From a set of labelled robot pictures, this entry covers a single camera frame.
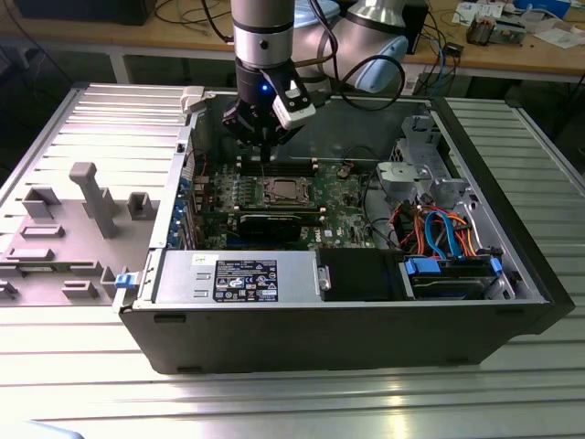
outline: power supply label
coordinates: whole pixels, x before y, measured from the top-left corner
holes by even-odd
[[[218,261],[213,300],[278,302],[276,261]]]

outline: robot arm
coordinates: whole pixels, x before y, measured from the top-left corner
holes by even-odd
[[[315,113],[291,56],[294,0],[232,0],[238,99],[223,124],[261,161]]]
[[[319,1],[338,41],[340,77],[371,55],[404,57],[408,47],[408,40],[400,35],[404,1],[361,0],[345,17],[338,16],[337,3]],[[270,161],[274,146],[286,143],[315,114],[303,80],[315,83],[314,78],[335,77],[329,60],[300,68],[301,80],[293,59],[324,59],[331,45],[309,2],[297,0],[296,6],[299,16],[306,11],[304,18],[309,18],[299,26],[295,26],[294,0],[231,0],[238,99],[224,113],[223,124],[243,144],[258,146],[264,163]],[[373,60],[348,83],[376,92],[396,72],[392,64]]]

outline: motherboard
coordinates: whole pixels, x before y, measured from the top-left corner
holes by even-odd
[[[311,250],[374,247],[361,207],[362,176],[343,164],[210,166],[184,181],[176,248]]]

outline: sticker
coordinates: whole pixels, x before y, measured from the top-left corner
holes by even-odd
[[[216,302],[278,302],[276,261],[218,261],[215,254],[206,256],[215,257]]]
[[[18,267],[18,270],[23,273],[45,272],[52,273],[53,267]]]
[[[218,259],[218,254],[194,254],[193,258],[191,259],[191,265],[215,265]]]

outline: wooden workbench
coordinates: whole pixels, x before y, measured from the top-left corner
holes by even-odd
[[[439,28],[448,40],[465,46],[461,65],[461,74],[473,76],[507,77],[519,79],[542,80],[576,80],[585,70],[585,48],[557,48],[533,36],[527,36],[524,44],[519,46],[490,45],[479,47],[465,42],[467,27],[457,26],[451,22],[456,0],[431,0],[431,7]],[[187,10],[199,7],[199,0],[181,0],[181,7]],[[14,14],[20,18],[17,10]],[[212,14],[229,11],[229,2],[221,0],[212,9]],[[0,18],[0,44],[7,46],[31,46],[16,28],[4,10]],[[160,14],[171,20],[177,20],[175,4],[172,2],[161,9]],[[204,18],[202,11],[189,16],[191,19]],[[571,9],[567,19],[585,22],[585,13]],[[208,35],[180,25],[168,24],[154,15],[141,27],[115,24],[70,22],[57,20],[19,19],[21,25],[30,35],[49,49],[77,51],[95,51],[106,53],[112,58],[112,65],[117,76],[124,76],[124,55],[147,54],[153,56],[170,56],[181,58],[233,59],[233,47],[223,44],[208,29]],[[218,27],[227,35],[232,33],[231,16],[217,19]],[[435,62],[429,42],[423,40],[417,53],[408,55],[404,62],[422,71],[423,66]]]

